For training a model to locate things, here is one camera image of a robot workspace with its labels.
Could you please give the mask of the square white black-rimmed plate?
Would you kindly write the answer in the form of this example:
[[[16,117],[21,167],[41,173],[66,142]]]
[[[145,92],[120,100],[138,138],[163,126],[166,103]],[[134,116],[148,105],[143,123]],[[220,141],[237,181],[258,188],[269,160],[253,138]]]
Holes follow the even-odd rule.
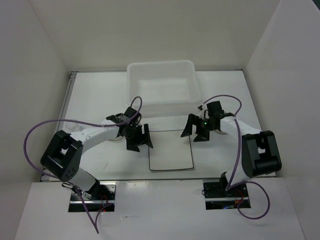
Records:
[[[190,138],[181,130],[151,131],[153,147],[149,149],[149,170],[184,171],[194,168]]]

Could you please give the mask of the translucent white plastic bin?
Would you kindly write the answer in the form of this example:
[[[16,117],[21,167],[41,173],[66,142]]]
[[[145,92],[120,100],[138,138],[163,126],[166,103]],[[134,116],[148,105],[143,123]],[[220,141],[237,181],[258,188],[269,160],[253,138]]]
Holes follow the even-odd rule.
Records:
[[[144,118],[182,116],[201,103],[202,92],[190,60],[131,63],[126,69],[126,101],[142,98]]]

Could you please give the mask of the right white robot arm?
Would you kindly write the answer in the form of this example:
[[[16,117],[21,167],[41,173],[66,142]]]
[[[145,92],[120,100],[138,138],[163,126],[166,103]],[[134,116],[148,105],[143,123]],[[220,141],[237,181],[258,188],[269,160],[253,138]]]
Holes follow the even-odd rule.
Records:
[[[276,173],[282,168],[282,161],[275,134],[261,130],[238,120],[232,113],[218,113],[208,118],[189,114],[181,137],[188,137],[195,127],[194,142],[208,142],[210,132],[220,131],[237,140],[234,167],[220,177],[219,191],[231,196],[237,186],[261,175]]]

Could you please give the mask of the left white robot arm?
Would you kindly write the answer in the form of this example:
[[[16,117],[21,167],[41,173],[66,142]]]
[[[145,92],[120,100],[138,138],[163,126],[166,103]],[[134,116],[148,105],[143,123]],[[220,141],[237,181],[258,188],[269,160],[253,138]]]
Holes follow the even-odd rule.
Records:
[[[40,163],[61,182],[74,185],[88,200],[94,200],[105,195],[107,188],[80,167],[82,155],[93,147],[118,137],[126,139],[128,151],[139,152],[141,145],[153,147],[148,124],[89,127],[72,133],[60,130],[54,134]]]

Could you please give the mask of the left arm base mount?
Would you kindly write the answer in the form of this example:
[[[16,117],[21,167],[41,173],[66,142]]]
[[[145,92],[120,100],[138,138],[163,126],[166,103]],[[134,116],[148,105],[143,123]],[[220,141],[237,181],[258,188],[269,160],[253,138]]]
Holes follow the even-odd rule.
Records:
[[[117,183],[115,181],[102,181],[100,184],[103,185],[103,189],[99,193],[90,195],[82,191],[82,199],[89,212],[114,212]],[[81,198],[75,188],[69,183],[63,183],[62,186],[71,189],[68,212],[85,212]]]

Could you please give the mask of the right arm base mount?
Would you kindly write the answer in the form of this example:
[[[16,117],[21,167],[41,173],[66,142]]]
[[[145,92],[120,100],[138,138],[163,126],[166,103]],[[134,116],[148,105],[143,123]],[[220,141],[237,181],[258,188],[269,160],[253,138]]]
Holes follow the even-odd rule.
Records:
[[[251,208],[249,193],[246,184],[236,186],[225,191],[218,180],[204,180],[203,190],[206,210],[229,210]]]

